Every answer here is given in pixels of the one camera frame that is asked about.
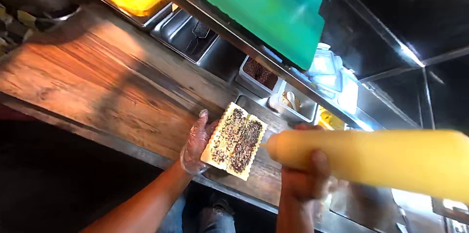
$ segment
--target jeans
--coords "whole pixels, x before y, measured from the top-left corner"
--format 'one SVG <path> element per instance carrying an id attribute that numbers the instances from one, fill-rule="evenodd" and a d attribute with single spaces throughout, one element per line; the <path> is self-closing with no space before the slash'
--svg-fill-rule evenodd
<path id="1" fill-rule="evenodd" d="M 186 199 L 180 196 L 167 213 L 156 233 L 182 233 L 182 211 Z M 198 233 L 235 233 L 233 216 L 206 207 L 200 212 Z"/>

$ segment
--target forearm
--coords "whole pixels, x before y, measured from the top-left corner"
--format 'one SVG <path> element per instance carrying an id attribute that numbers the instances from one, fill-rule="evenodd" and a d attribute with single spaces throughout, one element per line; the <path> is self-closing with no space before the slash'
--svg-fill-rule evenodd
<path id="1" fill-rule="evenodd" d="M 277 233 L 314 232 L 313 202 L 299 202 L 282 192 L 278 207 Z"/>
<path id="2" fill-rule="evenodd" d="M 191 179 L 178 160 L 131 199 L 82 232 L 154 233 Z"/>

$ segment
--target metal grater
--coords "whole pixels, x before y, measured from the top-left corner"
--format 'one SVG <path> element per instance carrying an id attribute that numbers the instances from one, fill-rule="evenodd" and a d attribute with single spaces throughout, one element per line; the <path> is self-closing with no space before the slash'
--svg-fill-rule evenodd
<path id="1" fill-rule="evenodd" d="M 207 38 L 208 32 L 210 32 L 210 28 L 208 28 L 208 26 L 203 22 L 197 21 L 196 25 L 192 29 L 192 33 L 196 36 L 196 38 L 191 40 L 191 43 L 189 43 L 186 48 L 186 53 L 193 54 L 197 48 L 197 45 L 199 45 L 199 39 Z"/>
<path id="2" fill-rule="evenodd" d="M 210 28 L 201 21 L 197 21 L 194 29 L 192 29 L 192 33 L 197 38 L 207 38 L 208 32 L 210 32 Z"/>

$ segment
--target bread slice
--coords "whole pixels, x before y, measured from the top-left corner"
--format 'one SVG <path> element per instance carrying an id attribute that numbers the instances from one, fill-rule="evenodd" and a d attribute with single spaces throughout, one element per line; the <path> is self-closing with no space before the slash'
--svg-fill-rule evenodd
<path id="1" fill-rule="evenodd" d="M 248 121 L 248 112 L 231 102 L 223 113 L 200 160 L 226 170 L 231 153 Z"/>
<path id="2" fill-rule="evenodd" d="M 262 137 L 266 132 L 267 124 L 254 115 L 248 116 L 248 121 L 244 127 L 233 152 L 226 171 L 245 181 L 248 180 L 252 162 L 256 156 L 257 149 Z"/>

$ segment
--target person's leg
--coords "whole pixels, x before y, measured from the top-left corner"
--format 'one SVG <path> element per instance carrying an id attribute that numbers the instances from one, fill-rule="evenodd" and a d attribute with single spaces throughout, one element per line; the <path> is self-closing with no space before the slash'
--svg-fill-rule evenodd
<path id="1" fill-rule="evenodd" d="M 160 228 L 156 230 L 156 233 L 182 233 L 182 211 L 185 205 L 186 198 L 184 194 L 181 194 L 167 213 Z"/>
<path id="2" fill-rule="evenodd" d="M 235 221 L 225 200 L 201 211 L 199 233 L 235 233 Z"/>

